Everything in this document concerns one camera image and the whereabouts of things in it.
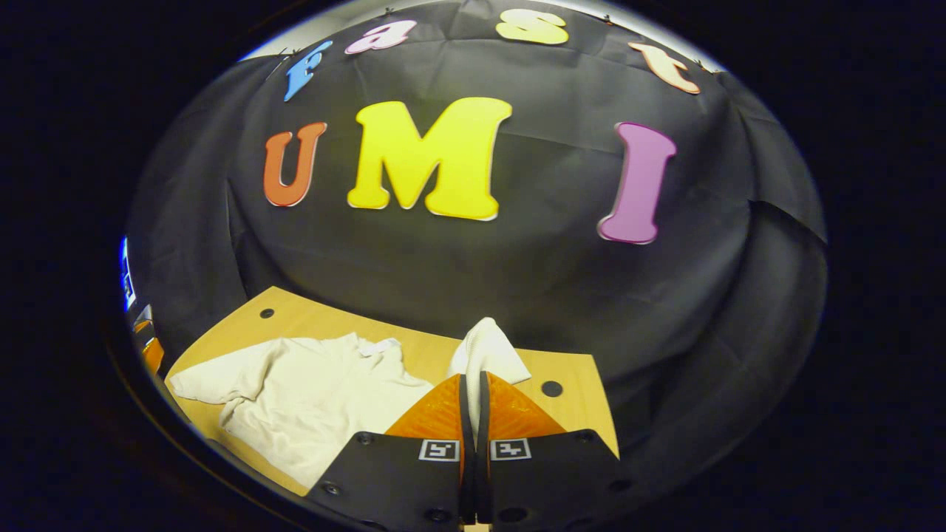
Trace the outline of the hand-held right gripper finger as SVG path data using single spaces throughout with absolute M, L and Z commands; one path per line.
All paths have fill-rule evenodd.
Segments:
M 503 378 L 480 374 L 477 521 L 492 531 L 588 531 L 634 478 L 595 430 L 568 431 Z
M 474 521 L 466 377 L 433 387 L 385 432 L 356 432 L 307 493 L 374 529 L 462 529 Z

